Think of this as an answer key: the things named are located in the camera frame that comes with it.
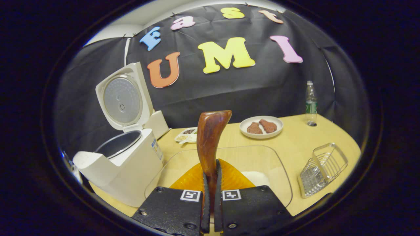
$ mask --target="white wall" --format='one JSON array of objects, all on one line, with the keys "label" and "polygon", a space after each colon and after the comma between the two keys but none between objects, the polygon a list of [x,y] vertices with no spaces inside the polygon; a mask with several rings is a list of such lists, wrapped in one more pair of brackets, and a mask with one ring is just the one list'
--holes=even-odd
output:
[{"label": "white wall", "polygon": [[86,45],[103,39],[124,37],[124,35],[125,37],[133,37],[142,29],[143,26],[138,24],[110,24],[93,36]]},{"label": "white wall", "polygon": [[278,10],[284,12],[285,8],[268,0],[155,0],[146,5],[138,7],[126,15],[115,20],[93,38],[86,45],[102,40],[115,37],[131,37],[143,29],[172,16],[172,12],[180,13],[189,9],[215,4],[245,4]]}]

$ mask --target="wire rack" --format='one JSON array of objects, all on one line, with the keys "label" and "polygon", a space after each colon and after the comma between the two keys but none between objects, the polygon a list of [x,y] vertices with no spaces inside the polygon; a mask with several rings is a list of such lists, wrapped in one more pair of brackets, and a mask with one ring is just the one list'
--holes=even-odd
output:
[{"label": "wire rack", "polygon": [[335,143],[317,147],[298,177],[301,195],[307,198],[325,188],[347,167],[347,158]]}]

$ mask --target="orange letter u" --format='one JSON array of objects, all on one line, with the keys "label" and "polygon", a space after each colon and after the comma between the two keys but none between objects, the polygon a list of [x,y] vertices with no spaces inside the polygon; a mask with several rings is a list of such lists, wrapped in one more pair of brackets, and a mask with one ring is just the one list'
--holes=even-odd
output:
[{"label": "orange letter u", "polygon": [[160,74],[160,64],[162,63],[161,59],[155,60],[147,65],[147,69],[150,72],[150,82],[155,88],[164,88],[169,86],[178,79],[179,76],[179,66],[178,66],[178,56],[179,52],[173,52],[165,57],[169,61],[169,68],[171,73],[168,77],[162,78]]}]

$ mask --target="black fabric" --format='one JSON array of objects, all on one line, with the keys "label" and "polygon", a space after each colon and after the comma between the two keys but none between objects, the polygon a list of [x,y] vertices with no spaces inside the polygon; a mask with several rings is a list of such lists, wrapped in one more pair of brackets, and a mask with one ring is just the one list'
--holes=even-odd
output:
[{"label": "black fabric", "polygon": [[[242,19],[226,19],[220,9],[236,7]],[[277,24],[259,10],[277,15]],[[172,22],[193,16],[195,25],[171,30]],[[161,27],[161,42],[151,51],[140,39]],[[270,36],[281,35],[302,63],[286,63],[283,52]],[[197,47],[215,42],[225,48],[228,39],[243,37],[256,65],[204,74],[203,51]],[[84,47],[62,77],[55,107],[55,129],[60,146],[72,158],[77,151],[94,151],[121,131],[111,127],[99,106],[95,87],[124,66],[126,39],[106,39]],[[162,77],[170,73],[165,57],[180,52],[178,80],[162,89],[151,85],[147,65],[157,59]],[[127,64],[140,62],[155,110],[162,110],[171,128],[197,125],[201,112],[232,110],[230,123],[256,115],[283,117],[305,111],[306,81],[314,82],[318,113],[335,122],[361,145],[367,115],[362,80],[344,51],[321,29],[286,11],[284,14],[254,6],[221,4],[188,10],[151,25],[131,38]]]},{"label": "black fabric", "polygon": [[58,143],[70,159],[78,151],[93,152],[121,134],[106,120],[95,87],[124,67],[126,38],[105,39],[85,46],[68,65],[57,92],[54,127]]},{"label": "black fabric", "polygon": [[[236,7],[245,14],[242,19],[226,19],[220,9]],[[284,21],[277,24],[259,13],[268,10]],[[195,25],[173,31],[172,22],[193,16]],[[140,39],[154,27],[161,27],[161,42],[147,51]],[[270,36],[289,38],[291,46],[303,58],[303,63],[286,63],[283,52]],[[256,65],[204,74],[205,61],[197,46],[213,41],[222,48],[232,37],[246,39],[245,47]],[[162,59],[162,77],[170,73],[165,57],[180,52],[178,80],[165,88],[151,85],[147,65]],[[188,10],[151,25],[130,41],[127,63],[142,64],[147,88],[155,110],[162,110],[172,128],[196,126],[201,112],[209,110],[233,111],[231,123],[255,115],[289,116],[305,111],[306,81],[312,80],[318,95],[318,112],[333,120],[334,88],[324,56],[313,40],[289,17],[275,11],[238,4],[220,4]]]}]

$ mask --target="pink letter i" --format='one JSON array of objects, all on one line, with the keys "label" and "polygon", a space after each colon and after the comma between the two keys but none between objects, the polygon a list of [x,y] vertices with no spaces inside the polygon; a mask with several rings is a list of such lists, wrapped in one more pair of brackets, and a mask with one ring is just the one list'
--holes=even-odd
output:
[{"label": "pink letter i", "polygon": [[302,63],[302,57],[298,56],[289,43],[289,38],[286,36],[274,35],[270,39],[275,41],[284,53],[283,60],[287,63]]}]

